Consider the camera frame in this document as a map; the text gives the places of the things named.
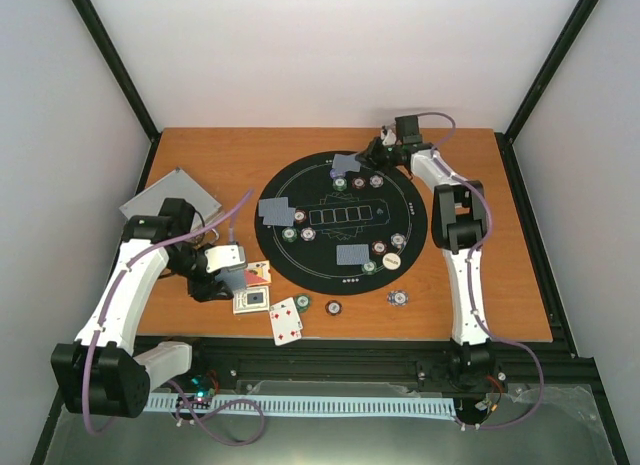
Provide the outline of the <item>orange chip top seat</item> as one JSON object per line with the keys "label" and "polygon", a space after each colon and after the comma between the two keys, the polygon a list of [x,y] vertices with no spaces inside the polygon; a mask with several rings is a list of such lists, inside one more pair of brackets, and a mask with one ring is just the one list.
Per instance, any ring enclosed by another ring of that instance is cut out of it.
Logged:
{"label": "orange chip top seat", "polygon": [[354,189],[362,189],[365,187],[366,182],[361,177],[356,177],[351,181],[351,185]]}

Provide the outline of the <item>four of diamonds card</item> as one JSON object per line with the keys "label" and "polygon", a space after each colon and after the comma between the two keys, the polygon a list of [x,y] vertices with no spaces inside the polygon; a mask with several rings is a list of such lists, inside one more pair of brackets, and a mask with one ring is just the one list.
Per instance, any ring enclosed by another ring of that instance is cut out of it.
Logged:
{"label": "four of diamonds card", "polygon": [[302,338],[302,322],[292,297],[272,305],[269,318],[276,346],[283,346]]}

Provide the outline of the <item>orange chip seat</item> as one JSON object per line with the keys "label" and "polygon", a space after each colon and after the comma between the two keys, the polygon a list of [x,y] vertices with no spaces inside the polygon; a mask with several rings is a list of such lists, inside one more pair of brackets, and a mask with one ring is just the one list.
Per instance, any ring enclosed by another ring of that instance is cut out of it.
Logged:
{"label": "orange chip seat", "polygon": [[382,241],[376,241],[372,244],[372,251],[376,255],[384,255],[387,252],[387,245]]}
{"label": "orange chip seat", "polygon": [[356,177],[351,181],[351,185],[354,189],[362,189],[365,187],[366,182],[361,177]]}

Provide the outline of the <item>blue poker chip stack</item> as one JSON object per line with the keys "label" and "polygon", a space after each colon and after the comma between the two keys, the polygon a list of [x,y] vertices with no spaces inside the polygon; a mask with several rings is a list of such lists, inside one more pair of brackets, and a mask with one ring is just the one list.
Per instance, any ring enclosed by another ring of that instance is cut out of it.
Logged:
{"label": "blue poker chip stack", "polygon": [[387,301],[391,306],[403,307],[409,303],[409,295],[404,290],[393,290],[387,294]]}

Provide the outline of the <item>orange poker chip stack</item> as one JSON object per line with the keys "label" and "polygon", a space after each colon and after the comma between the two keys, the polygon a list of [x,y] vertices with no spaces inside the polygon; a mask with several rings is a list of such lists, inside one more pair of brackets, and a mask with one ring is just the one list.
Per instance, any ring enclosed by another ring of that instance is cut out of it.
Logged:
{"label": "orange poker chip stack", "polygon": [[325,311],[330,316],[337,316],[342,313],[343,306],[337,300],[328,301],[325,305]]}

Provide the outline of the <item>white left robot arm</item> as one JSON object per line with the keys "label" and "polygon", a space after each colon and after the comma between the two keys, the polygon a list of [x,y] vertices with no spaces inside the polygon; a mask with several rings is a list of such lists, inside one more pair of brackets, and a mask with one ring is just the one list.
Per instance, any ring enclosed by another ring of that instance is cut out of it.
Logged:
{"label": "white left robot arm", "polygon": [[190,344],[165,341],[142,354],[134,342],[151,292],[166,270],[187,281],[199,302],[229,299],[223,270],[246,265],[243,248],[193,242],[195,208],[167,198],[153,216],[134,215],[125,224],[117,262],[91,317],[70,344],[58,344],[52,369],[67,410],[91,415],[135,418],[149,394],[176,378],[186,387],[201,385],[208,363]]}

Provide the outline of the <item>green chip seat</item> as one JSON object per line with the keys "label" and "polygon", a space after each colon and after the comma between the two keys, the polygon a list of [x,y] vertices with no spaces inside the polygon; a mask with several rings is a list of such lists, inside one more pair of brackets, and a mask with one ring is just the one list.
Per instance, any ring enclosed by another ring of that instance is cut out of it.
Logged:
{"label": "green chip seat", "polygon": [[286,242],[294,242],[298,237],[297,230],[292,227],[287,227],[282,230],[282,239]]}
{"label": "green chip seat", "polygon": [[347,188],[347,181],[344,177],[338,177],[333,180],[332,186],[335,191],[344,191]]}
{"label": "green chip seat", "polygon": [[366,275],[372,275],[376,272],[377,265],[374,261],[368,261],[361,266],[362,272]]}

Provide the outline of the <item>seat card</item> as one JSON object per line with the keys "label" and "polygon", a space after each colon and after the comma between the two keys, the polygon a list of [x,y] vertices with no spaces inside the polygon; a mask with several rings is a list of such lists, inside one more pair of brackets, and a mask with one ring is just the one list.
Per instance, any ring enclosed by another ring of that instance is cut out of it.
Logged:
{"label": "seat card", "polygon": [[359,172],[361,169],[361,164],[358,162],[353,162],[353,163],[349,163],[349,164],[343,164],[342,166],[339,166],[337,168],[334,167],[334,162],[332,161],[332,169],[336,170],[336,171],[341,171],[341,172],[345,172],[346,174],[348,172]]}
{"label": "seat card", "polygon": [[286,207],[281,209],[269,209],[262,217],[265,226],[291,227],[295,222],[296,209]]}
{"label": "seat card", "polygon": [[336,264],[338,266],[364,265],[370,261],[367,244],[339,244],[336,246]]}
{"label": "seat card", "polygon": [[334,162],[334,167],[337,168],[339,166],[342,166],[343,164],[357,162],[357,159],[355,154],[350,154],[350,155],[335,154],[333,158],[333,162]]}

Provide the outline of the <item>green chip top seat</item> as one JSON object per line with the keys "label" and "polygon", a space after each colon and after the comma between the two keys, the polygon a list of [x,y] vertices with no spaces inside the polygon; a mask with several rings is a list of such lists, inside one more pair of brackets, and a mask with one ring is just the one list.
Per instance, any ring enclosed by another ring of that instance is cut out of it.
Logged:
{"label": "green chip top seat", "polygon": [[335,191],[344,191],[347,188],[347,181],[344,177],[338,177],[333,180],[332,186]]}

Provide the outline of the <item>blue backed card deck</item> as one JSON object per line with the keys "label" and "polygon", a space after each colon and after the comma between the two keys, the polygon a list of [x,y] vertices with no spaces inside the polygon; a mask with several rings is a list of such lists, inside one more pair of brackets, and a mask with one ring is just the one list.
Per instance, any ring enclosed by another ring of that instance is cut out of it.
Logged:
{"label": "blue backed card deck", "polygon": [[222,269],[216,276],[218,282],[222,282],[233,293],[247,288],[247,281],[244,269]]}

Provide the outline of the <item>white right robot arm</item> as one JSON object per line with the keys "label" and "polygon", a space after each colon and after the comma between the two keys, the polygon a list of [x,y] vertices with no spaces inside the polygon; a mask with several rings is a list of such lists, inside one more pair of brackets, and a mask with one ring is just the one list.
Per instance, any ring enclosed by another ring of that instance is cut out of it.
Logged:
{"label": "white right robot arm", "polygon": [[376,138],[356,160],[379,171],[403,166],[432,192],[432,239],[447,266],[453,305],[448,379],[469,390],[495,368],[481,280],[482,247],[491,232],[483,185],[456,173],[431,143],[392,146]]}

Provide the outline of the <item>dealt blue backed card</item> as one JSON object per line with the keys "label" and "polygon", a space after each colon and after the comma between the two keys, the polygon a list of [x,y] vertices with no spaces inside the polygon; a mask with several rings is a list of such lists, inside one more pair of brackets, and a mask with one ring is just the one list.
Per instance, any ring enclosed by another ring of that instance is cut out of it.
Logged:
{"label": "dealt blue backed card", "polygon": [[258,215],[267,217],[270,215],[281,215],[289,209],[287,197],[276,197],[261,199],[258,202]]}

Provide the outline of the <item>green poker chip stack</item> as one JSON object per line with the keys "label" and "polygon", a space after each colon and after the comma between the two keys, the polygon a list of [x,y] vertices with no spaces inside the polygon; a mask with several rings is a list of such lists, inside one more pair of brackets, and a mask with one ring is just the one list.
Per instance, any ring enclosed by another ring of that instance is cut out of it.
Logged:
{"label": "green poker chip stack", "polygon": [[311,306],[311,298],[307,294],[298,294],[294,297],[294,304],[298,311],[304,312]]}

